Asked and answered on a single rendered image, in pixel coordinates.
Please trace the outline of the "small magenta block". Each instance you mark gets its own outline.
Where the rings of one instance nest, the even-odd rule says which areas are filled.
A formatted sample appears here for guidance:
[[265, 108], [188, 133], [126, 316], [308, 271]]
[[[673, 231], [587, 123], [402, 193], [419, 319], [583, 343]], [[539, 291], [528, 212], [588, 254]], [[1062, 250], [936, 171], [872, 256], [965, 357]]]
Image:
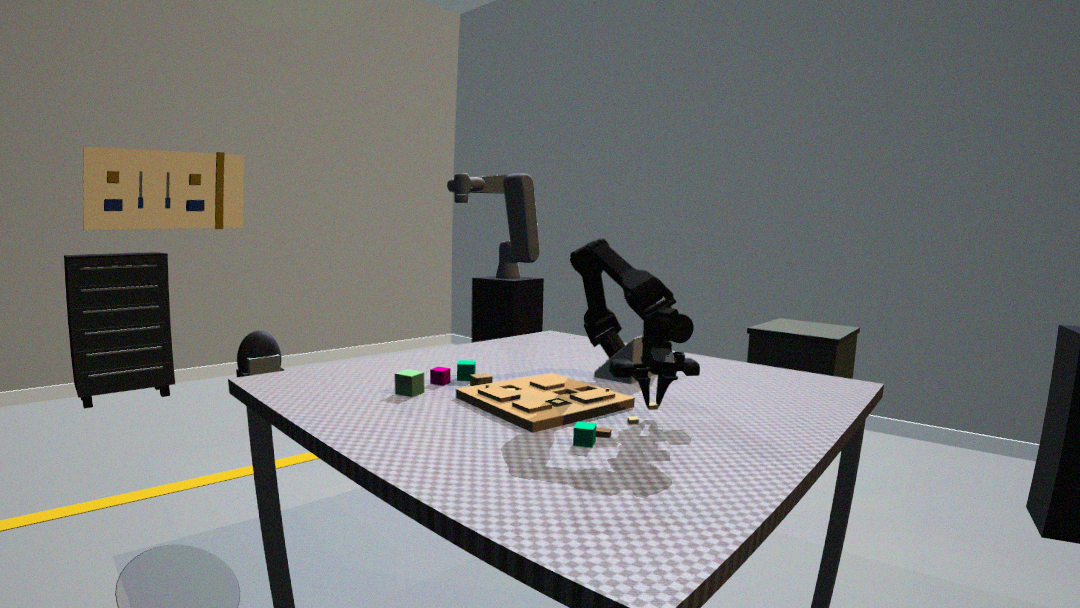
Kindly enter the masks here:
[[436, 367], [430, 370], [430, 384], [447, 386], [450, 383], [450, 368]]

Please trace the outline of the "green cube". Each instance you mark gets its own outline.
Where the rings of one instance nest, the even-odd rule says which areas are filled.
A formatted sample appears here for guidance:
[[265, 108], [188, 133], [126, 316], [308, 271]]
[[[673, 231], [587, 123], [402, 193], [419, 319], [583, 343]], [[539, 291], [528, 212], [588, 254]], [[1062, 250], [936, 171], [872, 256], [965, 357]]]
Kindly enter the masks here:
[[399, 395], [415, 397], [426, 393], [424, 371], [406, 369], [394, 373], [394, 383]]
[[573, 446], [593, 447], [596, 442], [596, 425], [594, 423], [577, 422], [573, 425]]

